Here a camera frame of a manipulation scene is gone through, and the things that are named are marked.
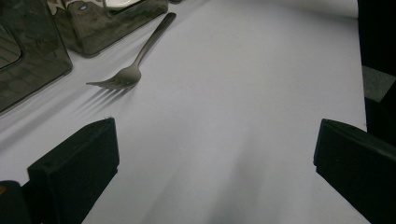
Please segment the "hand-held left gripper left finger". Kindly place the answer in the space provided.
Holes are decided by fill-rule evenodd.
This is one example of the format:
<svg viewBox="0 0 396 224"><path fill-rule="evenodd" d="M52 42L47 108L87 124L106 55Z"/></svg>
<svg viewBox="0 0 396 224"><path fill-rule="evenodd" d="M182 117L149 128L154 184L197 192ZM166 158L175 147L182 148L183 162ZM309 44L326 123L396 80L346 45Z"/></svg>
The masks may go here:
<svg viewBox="0 0 396 224"><path fill-rule="evenodd" d="M118 171L113 118L84 126L27 169L23 189L34 224L81 224Z"/></svg>

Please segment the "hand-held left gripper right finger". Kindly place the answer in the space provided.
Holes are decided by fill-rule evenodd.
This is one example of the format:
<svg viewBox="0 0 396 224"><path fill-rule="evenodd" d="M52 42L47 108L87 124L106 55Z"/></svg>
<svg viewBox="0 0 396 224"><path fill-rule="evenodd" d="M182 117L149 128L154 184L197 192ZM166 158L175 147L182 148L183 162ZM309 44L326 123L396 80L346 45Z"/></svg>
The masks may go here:
<svg viewBox="0 0 396 224"><path fill-rule="evenodd" d="M324 119L314 165L371 224L396 224L396 147L354 126Z"/></svg>

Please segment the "metal fork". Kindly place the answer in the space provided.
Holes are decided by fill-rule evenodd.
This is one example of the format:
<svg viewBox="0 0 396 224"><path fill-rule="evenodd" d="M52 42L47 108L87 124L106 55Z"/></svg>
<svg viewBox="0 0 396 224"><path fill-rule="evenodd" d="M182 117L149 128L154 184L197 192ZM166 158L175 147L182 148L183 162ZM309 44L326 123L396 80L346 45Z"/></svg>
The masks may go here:
<svg viewBox="0 0 396 224"><path fill-rule="evenodd" d="M134 62L131 65L122 68L116 75L109 79L96 82L87 82L87 85L97 86L108 90L122 90L134 87L141 79L141 71L139 69L141 62L176 17L177 14L174 12L170 12L165 15L163 20L148 38L142 49L138 52Z"/></svg>

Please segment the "smoky clear plastic bin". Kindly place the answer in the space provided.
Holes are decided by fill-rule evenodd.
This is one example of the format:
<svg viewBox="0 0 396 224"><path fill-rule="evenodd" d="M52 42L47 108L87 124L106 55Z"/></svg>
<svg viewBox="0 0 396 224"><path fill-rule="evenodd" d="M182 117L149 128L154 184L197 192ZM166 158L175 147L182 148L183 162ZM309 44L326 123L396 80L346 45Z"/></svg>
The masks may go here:
<svg viewBox="0 0 396 224"><path fill-rule="evenodd" d="M140 0L121 10L106 0L46 0L65 46L93 57L168 10L168 0Z"/></svg>
<svg viewBox="0 0 396 224"><path fill-rule="evenodd" d="M0 113L71 69L44 0L0 0Z"/></svg>

